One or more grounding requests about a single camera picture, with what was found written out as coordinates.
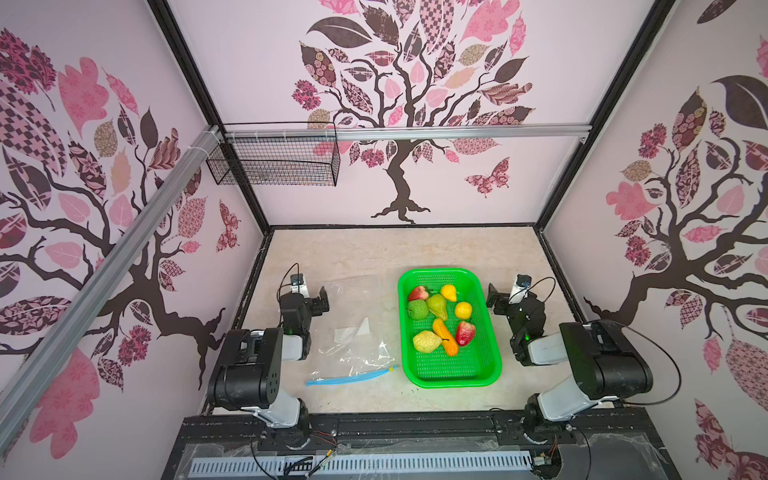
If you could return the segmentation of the clear zip bag blue zipper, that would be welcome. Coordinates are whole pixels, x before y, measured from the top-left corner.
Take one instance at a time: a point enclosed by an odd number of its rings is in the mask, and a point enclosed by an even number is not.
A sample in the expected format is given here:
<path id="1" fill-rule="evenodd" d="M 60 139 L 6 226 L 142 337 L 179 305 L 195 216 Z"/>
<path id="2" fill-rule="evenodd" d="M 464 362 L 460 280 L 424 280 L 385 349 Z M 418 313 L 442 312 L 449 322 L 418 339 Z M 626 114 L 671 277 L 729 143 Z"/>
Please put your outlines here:
<path id="1" fill-rule="evenodd" d="M 329 310 L 312 321 L 308 387 L 339 386 L 382 376 L 397 367 L 392 329 L 375 276 L 331 281 Z"/>

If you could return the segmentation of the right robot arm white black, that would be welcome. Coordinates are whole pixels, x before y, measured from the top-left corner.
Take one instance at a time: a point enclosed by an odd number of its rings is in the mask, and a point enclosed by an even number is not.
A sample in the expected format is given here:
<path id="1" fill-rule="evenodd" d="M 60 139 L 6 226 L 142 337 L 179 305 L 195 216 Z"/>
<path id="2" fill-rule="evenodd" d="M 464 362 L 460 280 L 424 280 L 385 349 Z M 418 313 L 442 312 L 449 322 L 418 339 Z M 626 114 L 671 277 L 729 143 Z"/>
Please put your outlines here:
<path id="1" fill-rule="evenodd" d="M 510 347 L 521 365 L 570 367 L 565 380 L 529 397 L 522 418 L 526 434 L 541 433 L 546 424 L 569 422 L 604 401 L 651 390 L 651 369 L 621 325 L 608 320 L 564 322 L 556 333 L 545 334 L 544 302 L 520 285 L 503 293 L 490 284 L 486 305 L 507 319 Z"/>

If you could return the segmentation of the pale yellow fruit toy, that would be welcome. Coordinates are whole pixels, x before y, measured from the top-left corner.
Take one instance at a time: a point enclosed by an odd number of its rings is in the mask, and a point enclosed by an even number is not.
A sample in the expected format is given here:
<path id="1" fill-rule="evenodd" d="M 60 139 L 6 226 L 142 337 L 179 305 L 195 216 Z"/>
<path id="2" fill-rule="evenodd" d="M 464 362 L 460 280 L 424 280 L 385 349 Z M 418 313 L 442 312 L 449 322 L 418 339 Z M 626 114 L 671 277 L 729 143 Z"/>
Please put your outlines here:
<path id="1" fill-rule="evenodd" d="M 442 345 L 442 338 L 433 331 L 421 331 L 413 339 L 413 347 L 419 353 L 429 354 Z"/>

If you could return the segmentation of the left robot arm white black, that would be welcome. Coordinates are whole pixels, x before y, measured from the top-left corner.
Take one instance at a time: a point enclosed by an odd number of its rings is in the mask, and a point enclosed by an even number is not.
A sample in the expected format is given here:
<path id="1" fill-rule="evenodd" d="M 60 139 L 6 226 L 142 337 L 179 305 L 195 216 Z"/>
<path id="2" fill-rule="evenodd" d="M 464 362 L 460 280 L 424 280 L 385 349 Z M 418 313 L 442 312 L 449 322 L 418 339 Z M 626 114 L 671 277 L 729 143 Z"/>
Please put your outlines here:
<path id="1" fill-rule="evenodd" d="M 310 433 L 303 400 L 281 387 L 285 362 L 308 358 L 311 321 L 330 310 L 327 291 L 310 298 L 291 292 L 279 298 L 283 323 L 264 330 L 234 329 L 224 337 L 211 374 L 206 402 L 213 410 L 250 414 L 279 430 Z"/>

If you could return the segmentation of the orange banana toy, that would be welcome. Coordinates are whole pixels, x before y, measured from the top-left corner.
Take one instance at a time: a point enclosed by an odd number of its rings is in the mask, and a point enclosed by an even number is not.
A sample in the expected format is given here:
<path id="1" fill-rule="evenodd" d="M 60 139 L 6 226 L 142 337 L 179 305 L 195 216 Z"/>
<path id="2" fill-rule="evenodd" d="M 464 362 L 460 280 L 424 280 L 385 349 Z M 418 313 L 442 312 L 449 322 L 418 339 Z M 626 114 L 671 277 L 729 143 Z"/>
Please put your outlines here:
<path id="1" fill-rule="evenodd" d="M 435 318 L 433 320 L 432 331 L 441 340 L 441 345 L 449 357 L 458 355 L 459 345 L 441 318 Z"/>

